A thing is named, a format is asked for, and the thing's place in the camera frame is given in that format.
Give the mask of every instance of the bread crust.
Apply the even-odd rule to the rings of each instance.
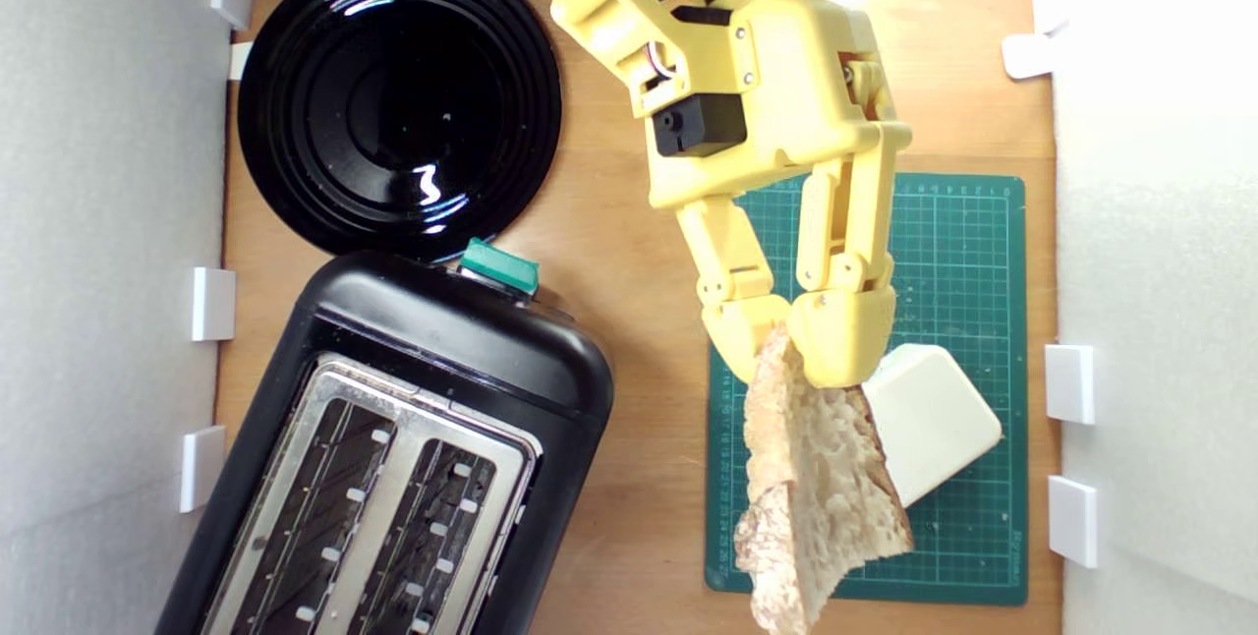
[[[806,634],[845,572],[913,546],[863,390],[818,390],[803,365],[775,327],[743,406],[750,508],[735,529],[736,566],[774,635]]]

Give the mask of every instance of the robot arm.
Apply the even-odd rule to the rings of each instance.
[[[551,16],[629,89],[650,205],[677,214],[735,375],[751,380],[786,322],[813,385],[867,380],[894,317],[891,191],[911,141],[867,16],[833,0],[551,0]],[[735,200],[796,175],[805,293],[790,303]]]

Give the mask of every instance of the white panel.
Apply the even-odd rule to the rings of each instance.
[[[1258,632],[1249,1],[1078,0],[1055,36],[1059,333],[1105,348],[1063,473],[1105,497],[1117,571],[1067,590],[1071,635]]]
[[[196,528],[176,502],[172,475],[0,537],[0,632],[152,632]]]
[[[1096,424],[1096,392],[1092,384],[1091,347],[1044,347],[1044,405],[1048,416],[1074,424]]]
[[[1048,477],[1048,548],[1079,566],[1096,568],[1096,488],[1060,475]]]
[[[221,255],[230,30],[206,0],[6,3],[0,632],[151,631],[180,438],[213,415],[189,308]]]

